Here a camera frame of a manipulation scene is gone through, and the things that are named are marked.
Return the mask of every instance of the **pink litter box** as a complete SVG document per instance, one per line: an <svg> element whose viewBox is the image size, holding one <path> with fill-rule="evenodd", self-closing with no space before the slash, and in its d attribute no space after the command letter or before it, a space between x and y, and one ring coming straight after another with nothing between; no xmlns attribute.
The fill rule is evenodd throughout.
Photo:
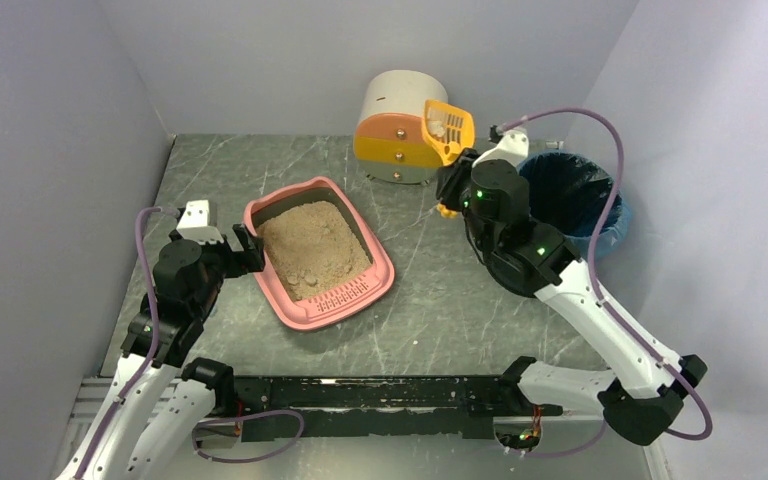
<svg viewBox="0 0 768 480"><path fill-rule="evenodd" d="M395 280L393 262L381 242L361 218L355 207L337 185L326 177L316 177L304 183L284 187L250 202L246 206L243 222L252 232L270 218L307 203L326 201L343 215L357 236L372 266L354 279L315 297L293 301L278 279L266 256L266 266L255 273L266 299L278 318L296 330L315 330L339 322L381 298Z"/></svg>

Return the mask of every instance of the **white wall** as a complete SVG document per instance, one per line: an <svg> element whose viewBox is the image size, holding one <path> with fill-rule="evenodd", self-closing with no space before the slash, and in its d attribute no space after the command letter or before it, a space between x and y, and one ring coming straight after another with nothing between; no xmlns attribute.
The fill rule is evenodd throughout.
<svg viewBox="0 0 768 480"><path fill-rule="evenodd" d="M626 142L637 214L603 281L710 372L706 442L666 442L678 479L768 478L768 1L643 0L586 105ZM607 134L569 144L613 166ZM699 431L686 409L678 422Z"/></svg>
<svg viewBox="0 0 768 480"><path fill-rule="evenodd" d="M378 73L492 123L579 105L637 0L101 0L175 133L350 134ZM563 138L569 118L532 132Z"/></svg>
<svg viewBox="0 0 768 480"><path fill-rule="evenodd" d="M0 0L0 479L47 479L169 142L92 0Z"/></svg>

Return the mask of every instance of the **yellow scoop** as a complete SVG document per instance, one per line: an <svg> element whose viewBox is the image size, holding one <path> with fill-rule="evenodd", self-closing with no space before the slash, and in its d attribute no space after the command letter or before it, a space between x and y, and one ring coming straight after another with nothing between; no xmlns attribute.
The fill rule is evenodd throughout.
<svg viewBox="0 0 768 480"><path fill-rule="evenodd" d="M440 156L443 166L448 167L455 163L464 148L475 144L475 123L472 115L447 103L426 100L422 139ZM443 205L437 205L437 210L446 218L458 216L457 212Z"/></svg>

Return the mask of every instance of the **blue trash can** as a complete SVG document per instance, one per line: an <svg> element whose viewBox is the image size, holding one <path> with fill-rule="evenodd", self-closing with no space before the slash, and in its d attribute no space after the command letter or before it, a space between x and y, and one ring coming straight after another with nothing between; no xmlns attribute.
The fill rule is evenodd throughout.
<svg viewBox="0 0 768 480"><path fill-rule="evenodd" d="M587 245L614 179L581 155L551 150L530 155L519 174L528 180L531 216L554 226L587 259ZM628 234L631 208L617 195L596 244L596 260L613 252Z"/></svg>

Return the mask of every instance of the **sand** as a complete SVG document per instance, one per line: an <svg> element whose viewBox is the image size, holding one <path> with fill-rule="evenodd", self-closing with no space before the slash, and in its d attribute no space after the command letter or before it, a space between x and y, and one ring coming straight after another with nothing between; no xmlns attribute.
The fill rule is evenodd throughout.
<svg viewBox="0 0 768 480"><path fill-rule="evenodd" d="M263 222L257 234L293 301L348 282L371 265L340 211L328 202L291 208Z"/></svg>

